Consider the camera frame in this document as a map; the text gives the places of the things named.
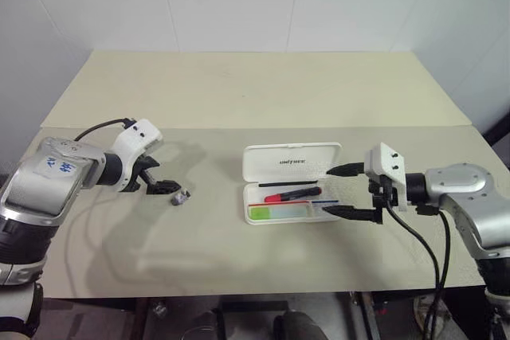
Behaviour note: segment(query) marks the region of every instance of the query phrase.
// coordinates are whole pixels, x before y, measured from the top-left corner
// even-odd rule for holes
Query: white wall
[[[18,160],[94,48],[414,50],[484,131],[510,105],[508,6],[509,0],[0,0],[0,172]]]

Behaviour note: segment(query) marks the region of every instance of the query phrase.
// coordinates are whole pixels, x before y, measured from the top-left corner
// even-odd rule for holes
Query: red pen
[[[264,202],[284,202],[291,201],[293,199],[299,199],[302,197],[311,197],[313,195],[319,195],[322,193],[322,189],[318,186],[311,187],[310,189],[301,189],[289,191],[287,193],[280,193],[274,195],[268,195],[264,198]]]

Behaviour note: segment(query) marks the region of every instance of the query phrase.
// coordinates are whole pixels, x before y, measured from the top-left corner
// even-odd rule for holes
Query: beige table
[[[80,130],[44,128],[73,137]],[[108,147],[115,129],[89,142]],[[338,141],[345,162],[360,161],[380,141],[406,156],[408,171],[474,162],[494,174],[510,196],[510,175],[473,127],[377,127],[275,130],[163,130],[155,176],[189,187],[179,207],[166,196],[84,190],[49,251],[42,283],[50,297],[208,295],[351,291],[433,286],[433,268],[421,245],[388,215],[369,222],[252,226],[244,221],[241,154],[254,143]],[[370,207],[367,179],[339,180],[346,204]],[[437,217],[405,219],[442,262]],[[453,230],[447,286],[481,284],[474,262]]]
[[[252,144],[331,142],[342,162],[381,141],[408,171],[455,162],[489,169],[501,193],[510,176],[412,53],[176,54],[96,52],[61,97],[43,136],[74,137],[133,115],[158,125],[166,144],[154,171],[189,188],[165,196],[84,190],[49,251],[50,297],[208,295],[390,290],[433,286],[419,243],[388,216],[366,222],[252,226],[244,221],[241,156]],[[87,142],[108,148],[117,128]],[[342,202],[370,206],[367,180],[338,179]],[[442,261],[436,217],[405,219]],[[482,283],[453,234],[447,285]]]

